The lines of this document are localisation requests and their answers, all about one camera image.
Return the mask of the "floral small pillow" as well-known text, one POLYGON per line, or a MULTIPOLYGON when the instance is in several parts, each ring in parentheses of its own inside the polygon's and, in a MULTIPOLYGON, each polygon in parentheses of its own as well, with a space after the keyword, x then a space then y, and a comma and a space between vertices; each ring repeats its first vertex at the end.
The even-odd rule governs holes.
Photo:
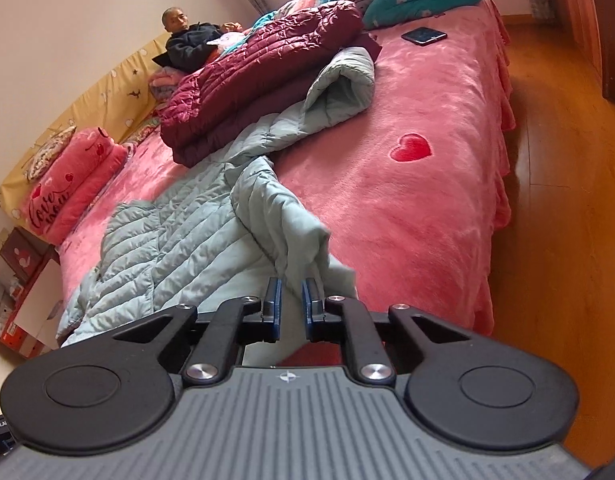
POLYGON ((48 171, 54 161, 68 146, 74 133, 76 133, 76 125, 70 125, 68 128, 54 132, 52 136, 38 148, 38 151, 30 159, 24 171, 24 177, 27 182, 39 180, 48 171))

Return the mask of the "person in dark jacket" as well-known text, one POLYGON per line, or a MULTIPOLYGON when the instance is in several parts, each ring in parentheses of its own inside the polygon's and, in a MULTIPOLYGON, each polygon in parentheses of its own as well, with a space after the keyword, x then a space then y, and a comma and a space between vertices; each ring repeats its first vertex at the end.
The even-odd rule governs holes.
POLYGON ((216 41, 228 32, 243 32, 239 23, 216 25, 211 23, 190 24, 187 15, 178 6, 166 9, 161 18, 170 34, 165 52, 152 58, 156 65, 175 68, 191 74, 215 58, 218 52, 216 41))

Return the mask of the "light green down jacket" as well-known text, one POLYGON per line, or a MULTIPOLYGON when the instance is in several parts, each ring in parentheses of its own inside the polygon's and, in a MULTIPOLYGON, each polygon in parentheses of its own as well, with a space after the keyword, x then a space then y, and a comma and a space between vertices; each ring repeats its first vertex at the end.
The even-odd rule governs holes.
POLYGON ((306 337, 301 286, 352 296, 355 272, 331 255, 330 233, 281 184, 272 154, 361 114, 373 100, 375 64, 348 47, 321 70, 306 98, 260 118, 205 157, 154 200, 118 205, 97 265, 68 300, 58 328, 76 344, 183 304, 201 313, 228 299, 260 296, 279 278, 286 318, 277 344, 252 344, 249 365, 276 365, 306 337))

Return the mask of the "dark red gift box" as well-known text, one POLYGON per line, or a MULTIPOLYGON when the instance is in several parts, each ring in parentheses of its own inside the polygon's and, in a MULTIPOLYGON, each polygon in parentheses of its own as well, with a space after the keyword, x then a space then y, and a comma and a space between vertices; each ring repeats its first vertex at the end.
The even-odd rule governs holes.
POLYGON ((0 280, 25 284, 37 270, 49 245, 27 230, 0 231, 0 280))

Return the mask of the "folded pink grey blankets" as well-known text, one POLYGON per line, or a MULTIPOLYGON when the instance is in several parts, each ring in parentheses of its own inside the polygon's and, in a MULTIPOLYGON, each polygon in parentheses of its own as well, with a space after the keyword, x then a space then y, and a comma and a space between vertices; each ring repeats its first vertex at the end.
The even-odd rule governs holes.
POLYGON ((186 76, 177 68, 162 67, 149 77, 148 89, 156 102, 166 102, 186 76))

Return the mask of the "black smartphone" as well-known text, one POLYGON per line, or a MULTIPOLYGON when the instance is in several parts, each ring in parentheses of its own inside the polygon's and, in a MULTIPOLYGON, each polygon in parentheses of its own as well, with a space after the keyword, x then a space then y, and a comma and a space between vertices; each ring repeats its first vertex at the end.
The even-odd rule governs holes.
POLYGON ((429 27, 418 27, 410 32, 405 32, 402 38, 415 46, 426 47, 430 44, 436 44, 437 42, 445 40, 447 34, 446 32, 441 32, 441 30, 429 27))

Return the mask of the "maroon folded down jacket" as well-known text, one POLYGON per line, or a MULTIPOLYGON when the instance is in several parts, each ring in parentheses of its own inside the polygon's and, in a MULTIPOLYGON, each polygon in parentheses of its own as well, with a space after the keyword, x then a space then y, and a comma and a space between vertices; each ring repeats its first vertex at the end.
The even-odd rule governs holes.
POLYGON ((188 168, 223 148, 253 122, 303 101, 316 77, 347 47, 376 61, 354 3, 303 9, 253 30, 244 44, 186 76, 160 115, 161 139, 188 168))

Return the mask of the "pink plush bed cover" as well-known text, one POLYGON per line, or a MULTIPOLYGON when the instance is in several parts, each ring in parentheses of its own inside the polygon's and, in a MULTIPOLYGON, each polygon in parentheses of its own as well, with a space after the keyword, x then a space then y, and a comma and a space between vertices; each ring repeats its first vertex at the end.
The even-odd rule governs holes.
POLYGON ((353 297, 376 311, 411 304, 487 335, 491 238, 510 218, 507 35, 492 0, 429 25, 447 38, 416 47, 403 27, 381 30, 370 105, 272 164, 355 272, 353 297))

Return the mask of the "red shoe box stack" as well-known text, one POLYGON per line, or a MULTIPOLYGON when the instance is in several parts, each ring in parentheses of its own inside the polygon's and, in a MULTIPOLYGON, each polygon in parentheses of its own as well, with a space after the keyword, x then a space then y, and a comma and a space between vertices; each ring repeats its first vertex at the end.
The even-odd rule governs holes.
POLYGON ((34 359, 50 351, 48 346, 17 326, 15 322, 6 326, 0 336, 0 342, 24 359, 34 359))

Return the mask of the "pink love you blanket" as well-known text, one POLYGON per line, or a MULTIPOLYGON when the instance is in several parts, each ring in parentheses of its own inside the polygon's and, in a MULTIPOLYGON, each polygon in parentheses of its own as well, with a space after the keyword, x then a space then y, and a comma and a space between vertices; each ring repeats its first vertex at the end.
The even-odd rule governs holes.
POLYGON ((62 244, 128 154, 101 128, 76 130, 48 171, 28 182, 32 189, 22 205, 26 228, 50 244, 62 244))

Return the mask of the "yellow padded headboard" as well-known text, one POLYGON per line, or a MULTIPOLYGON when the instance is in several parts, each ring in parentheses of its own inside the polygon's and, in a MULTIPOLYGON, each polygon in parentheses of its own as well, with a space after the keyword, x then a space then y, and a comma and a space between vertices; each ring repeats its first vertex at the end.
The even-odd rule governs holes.
POLYGON ((165 52, 166 40, 165 34, 156 37, 109 70, 30 144, 0 185, 0 208, 14 224, 24 224, 21 206, 32 189, 25 171, 50 138, 69 126, 78 131, 100 127, 115 142, 122 143, 152 112, 156 101, 148 80, 160 68, 153 59, 165 52))

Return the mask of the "white bedside cabinet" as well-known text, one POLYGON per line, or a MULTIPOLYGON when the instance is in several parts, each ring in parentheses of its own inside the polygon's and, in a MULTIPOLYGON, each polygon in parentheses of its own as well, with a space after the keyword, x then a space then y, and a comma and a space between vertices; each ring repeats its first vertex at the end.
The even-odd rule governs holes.
POLYGON ((50 258, 22 302, 14 322, 51 350, 57 349, 57 330, 64 310, 60 264, 50 258))

